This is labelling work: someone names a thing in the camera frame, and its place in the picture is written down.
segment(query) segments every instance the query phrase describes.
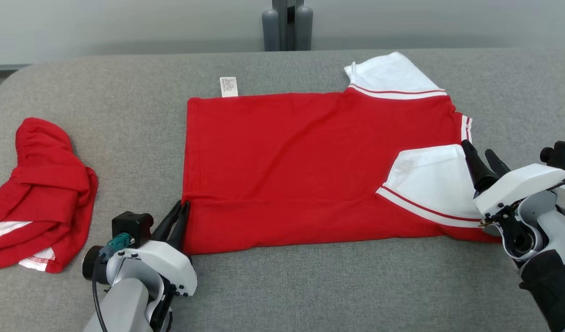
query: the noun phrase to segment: gray fabric surface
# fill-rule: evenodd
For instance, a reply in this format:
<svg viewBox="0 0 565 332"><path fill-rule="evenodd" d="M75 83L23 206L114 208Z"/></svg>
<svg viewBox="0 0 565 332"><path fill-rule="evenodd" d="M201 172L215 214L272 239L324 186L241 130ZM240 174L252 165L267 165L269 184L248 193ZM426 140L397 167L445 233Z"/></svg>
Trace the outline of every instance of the gray fabric surface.
<svg viewBox="0 0 565 332"><path fill-rule="evenodd" d="M0 185L15 166L16 128L36 116L67 131L100 189L88 242L63 273L0 270L0 331L85 326L94 311L85 250L110 239L119 213L160 219L181 195L188 98L219 96L220 76L236 76L241 95L343 90L344 65L390 51L98 57L12 75L0 88ZM403 54L474 118L477 148L510 167L565 140L565 51ZM547 329L496 244L435 237L257 248L195 256L194 267L198 290L173 303L175 331Z"/></svg>

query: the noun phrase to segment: red t-shirt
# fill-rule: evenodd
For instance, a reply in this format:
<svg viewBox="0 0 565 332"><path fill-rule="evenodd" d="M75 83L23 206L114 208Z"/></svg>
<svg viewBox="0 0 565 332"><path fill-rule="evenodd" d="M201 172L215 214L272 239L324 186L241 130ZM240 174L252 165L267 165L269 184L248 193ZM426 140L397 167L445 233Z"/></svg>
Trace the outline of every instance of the red t-shirt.
<svg viewBox="0 0 565 332"><path fill-rule="evenodd" d="M495 239L477 228L459 150L471 120L399 53L346 72L344 92L188 101L187 254L445 234Z"/></svg>

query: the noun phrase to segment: white stripe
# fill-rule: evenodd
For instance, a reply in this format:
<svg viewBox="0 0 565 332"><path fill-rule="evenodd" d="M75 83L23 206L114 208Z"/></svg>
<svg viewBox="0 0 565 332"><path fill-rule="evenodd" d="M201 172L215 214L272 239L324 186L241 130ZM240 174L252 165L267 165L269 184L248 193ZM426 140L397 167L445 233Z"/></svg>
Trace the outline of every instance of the white stripe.
<svg viewBox="0 0 565 332"><path fill-rule="evenodd" d="M436 96L447 96L447 93L445 91L432 91L432 92L424 92L424 93L369 92L365 89L361 89L358 86L352 84L350 84L348 88L353 88L354 90L361 92L367 96L381 98L381 99L395 99L400 101L423 99L423 98L436 97Z"/></svg>
<svg viewBox="0 0 565 332"><path fill-rule="evenodd" d="M466 136L466 121L467 121L468 117L466 117L466 115L463 115L462 119L461 119L461 141L464 141L465 139L468 139Z"/></svg>
<svg viewBox="0 0 565 332"><path fill-rule="evenodd" d="M1 221L0 222L0 236L6 235L15 229L19 229L25 225L32 223L32 221Z"/></svg>
<svg viewBox="0 0 565 332"><path fill-rule="evenodd" d="M424 210L423 208L419 208L413 204L410 204L405 200L402 200L402 198L400 198L399 196L395 196L393 193L391 193L385 188L379 189L377 193L387 198L394 204L401 206L401 208L404 208L415 215L418 215L430 221L434 221L435 223L439 223L441 225L449 225L453 227L464 227L464 228L477 228L477 225L479 225L479 221L465 221L465 220L457 220L457 219L451 219L451 218L439 216L430 211Z"/></svg>
<svg viewBox="0 0 565 332"><path fill-rule="evenodd" d="M45 269L47 269L48 260L52 258L53 258L53 249L46 248L32 255L29 258L25 258L21 260L18 264L22 265L23 267L28 267L29 269L35 269L44 272Z"/></svg>
<svg viewBox="0 0 565 332"><path fill-rule="evenodd" d="M471 123L473 122L473 119L469 118L469 124L467 125L467 139L473 143L473 140L471 139Z"/></svg>

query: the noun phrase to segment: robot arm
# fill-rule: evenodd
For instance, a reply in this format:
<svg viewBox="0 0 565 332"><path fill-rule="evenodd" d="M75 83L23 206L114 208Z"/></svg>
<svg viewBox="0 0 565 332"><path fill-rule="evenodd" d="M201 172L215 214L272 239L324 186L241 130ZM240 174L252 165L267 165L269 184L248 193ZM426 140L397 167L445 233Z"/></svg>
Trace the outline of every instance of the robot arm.
<svg viewBox="0 0 565 332"><path fill-rule="evenodd" d="M506 254L553 332L565 332L565 210L554 189L565 187L565 142L545 148L541 160L510 171L487 150L487 168L469 141L463 150L476 189L474 203L486 231L496 229Z"/></svg>
<svg viewBox="0 0 565 332"><path fill-rule="evenodd" d="M147 213L125 212L112 219L114 239L90 248L82 263L97 306L85 332L169 331L171 301L192 296L197 285L190 258L181 252L189 210L189 202L181 206L178 201L153 234ZM96 282L111 286L100 306Z"/></svg>

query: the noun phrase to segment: care label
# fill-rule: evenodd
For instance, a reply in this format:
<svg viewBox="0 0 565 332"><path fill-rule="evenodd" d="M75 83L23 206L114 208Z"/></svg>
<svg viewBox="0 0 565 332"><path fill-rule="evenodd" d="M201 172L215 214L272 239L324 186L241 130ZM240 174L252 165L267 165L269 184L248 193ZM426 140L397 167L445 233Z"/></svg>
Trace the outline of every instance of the care label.
<svg viewBox="0 0 565 332"><path fill-rule="evenodd" d="M221 82L222 97L238 96L238 81L235 77L220 77L219 81Z"/></svg>

